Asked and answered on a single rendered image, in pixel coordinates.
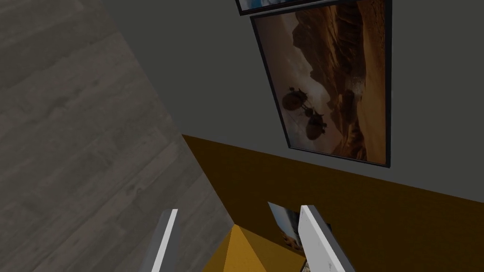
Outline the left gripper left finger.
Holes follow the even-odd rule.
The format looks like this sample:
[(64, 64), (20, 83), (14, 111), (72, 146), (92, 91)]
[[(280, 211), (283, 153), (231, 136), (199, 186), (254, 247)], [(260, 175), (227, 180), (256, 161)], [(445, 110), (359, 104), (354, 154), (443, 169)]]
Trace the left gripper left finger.
[(178, 209), (161, 214), (138, 272), (175, 272), (178, 252)]

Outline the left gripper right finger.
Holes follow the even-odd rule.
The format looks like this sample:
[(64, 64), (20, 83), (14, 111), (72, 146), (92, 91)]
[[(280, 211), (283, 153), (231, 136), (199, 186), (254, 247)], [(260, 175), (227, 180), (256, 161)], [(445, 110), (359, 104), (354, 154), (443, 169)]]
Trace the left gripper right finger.
[(355, 272), (314, 205), (302, 205), (298, 232), (311, 272)]

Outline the book with landscape cover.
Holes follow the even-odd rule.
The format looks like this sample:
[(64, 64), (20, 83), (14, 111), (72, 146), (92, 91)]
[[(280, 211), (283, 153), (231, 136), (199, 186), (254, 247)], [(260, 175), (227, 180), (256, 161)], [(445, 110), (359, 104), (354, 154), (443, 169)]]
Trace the book with landscape cover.
[(268, 202), (268, 207), (279, 227), (284, 244), (301, 256), (306, 256), (299, 234), (300, 211)]

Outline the yellow wooden table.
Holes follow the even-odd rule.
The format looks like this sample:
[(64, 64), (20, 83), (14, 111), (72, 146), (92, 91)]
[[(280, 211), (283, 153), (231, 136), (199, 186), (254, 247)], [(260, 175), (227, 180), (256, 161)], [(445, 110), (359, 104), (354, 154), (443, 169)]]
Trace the yellow wooden table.
[(314, 205), (356, 272), (484, 272), (484, 203), (184, 136), (234, 223), (281, 246), (268, 204)]

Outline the framed desert landscape picture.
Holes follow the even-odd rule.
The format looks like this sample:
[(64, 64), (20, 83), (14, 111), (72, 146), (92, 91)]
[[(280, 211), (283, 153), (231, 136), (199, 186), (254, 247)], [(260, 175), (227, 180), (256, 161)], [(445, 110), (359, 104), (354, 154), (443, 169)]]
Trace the framed desert landscape picture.
[(289, 149), (389, 168), (393, 0), (250, 17)]

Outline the framed blue picture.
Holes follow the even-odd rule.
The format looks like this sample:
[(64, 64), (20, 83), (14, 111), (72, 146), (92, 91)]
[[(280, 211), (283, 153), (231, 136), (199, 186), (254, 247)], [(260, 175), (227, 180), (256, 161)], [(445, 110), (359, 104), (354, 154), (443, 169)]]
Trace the framed blue picture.
[(240, 16), (336, 0), (234, 0)]

